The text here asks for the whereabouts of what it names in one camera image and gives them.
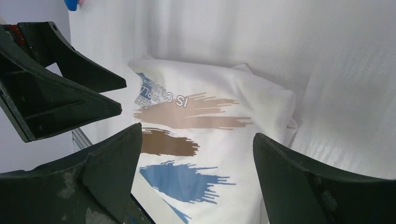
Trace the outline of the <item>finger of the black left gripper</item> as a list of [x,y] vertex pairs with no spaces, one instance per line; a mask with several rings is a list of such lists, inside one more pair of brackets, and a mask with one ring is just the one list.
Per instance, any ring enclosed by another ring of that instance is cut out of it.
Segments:
[[43,67],[57,64],[62,76],[95,92],[122,89],[126,80],[76,51],[56,24],[20,22],[17,24],[26,50]]
[[120,103],[43,67],[18,26],[0,28],[0,106],[24,142],[50,138],[121,114]]

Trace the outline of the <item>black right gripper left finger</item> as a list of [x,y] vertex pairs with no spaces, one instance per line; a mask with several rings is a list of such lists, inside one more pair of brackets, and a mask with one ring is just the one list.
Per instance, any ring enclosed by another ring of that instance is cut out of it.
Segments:
[[137,123],[33,170],[2,173],[1,223],[123,223],[141,145]]

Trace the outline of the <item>white t shirt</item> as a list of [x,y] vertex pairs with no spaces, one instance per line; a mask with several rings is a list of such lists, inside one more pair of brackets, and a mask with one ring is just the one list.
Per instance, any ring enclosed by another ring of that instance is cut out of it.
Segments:
[[256,133],[288,145],[297,130],[293,91],[231,68],[132,60],[141,92],[139,174],[186,224],[266,224],[253,159]]

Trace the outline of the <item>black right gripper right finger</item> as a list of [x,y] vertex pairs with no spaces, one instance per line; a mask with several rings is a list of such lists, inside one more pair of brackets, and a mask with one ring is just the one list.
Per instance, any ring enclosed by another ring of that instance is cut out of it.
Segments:
[[272,224],[393,224],[396,182],[348,172],[257,133],[253,155]]

